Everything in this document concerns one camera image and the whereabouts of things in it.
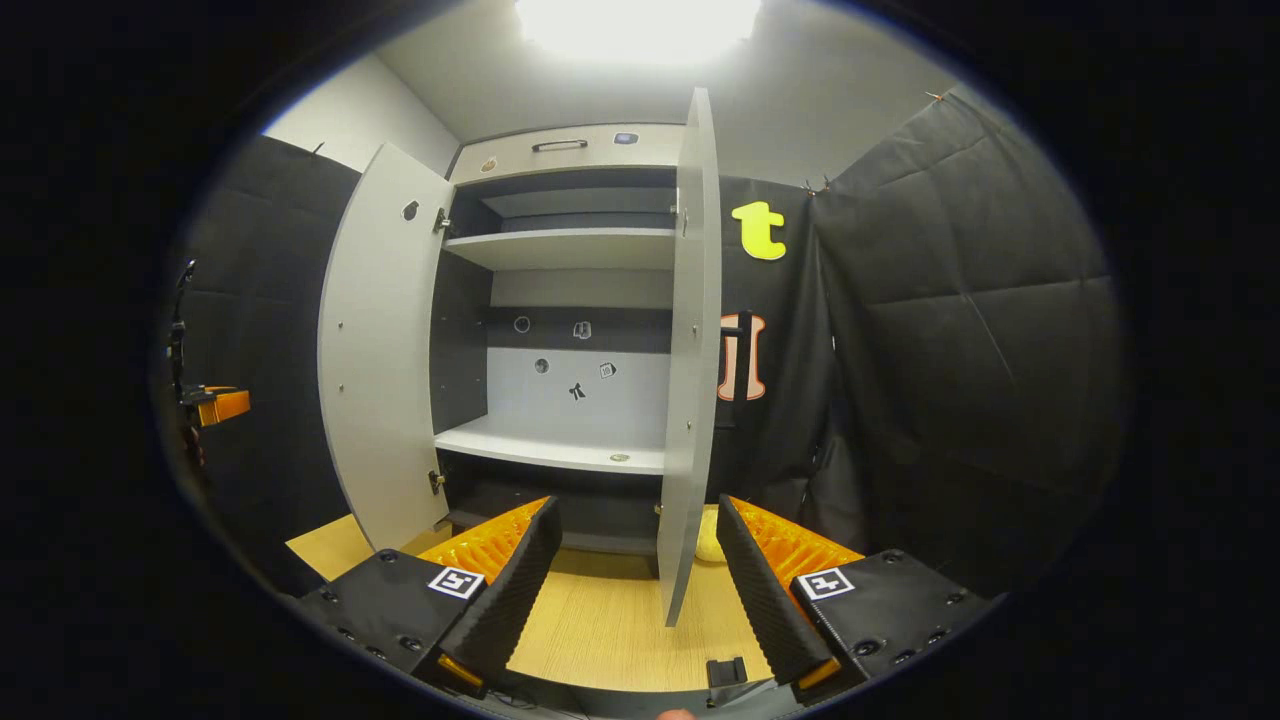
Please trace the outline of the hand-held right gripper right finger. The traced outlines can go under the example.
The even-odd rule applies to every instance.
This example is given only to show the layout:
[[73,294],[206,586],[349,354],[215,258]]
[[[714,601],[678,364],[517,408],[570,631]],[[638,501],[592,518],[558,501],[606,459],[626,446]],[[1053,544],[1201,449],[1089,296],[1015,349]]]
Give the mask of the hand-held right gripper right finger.
[[902,550],[863,555],[728,495],[716,538],[773,678],[791,691],[896,673],[991,611],[989,600]]

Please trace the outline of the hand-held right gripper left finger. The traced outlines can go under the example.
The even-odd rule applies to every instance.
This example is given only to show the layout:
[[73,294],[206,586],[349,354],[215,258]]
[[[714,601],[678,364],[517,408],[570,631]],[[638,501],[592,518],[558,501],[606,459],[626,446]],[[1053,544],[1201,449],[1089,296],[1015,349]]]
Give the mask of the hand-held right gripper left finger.
[[544,496],[417,555],[379,550],[294,606],[398,673],[481,698],[506,674],[562,538],[559,502]]

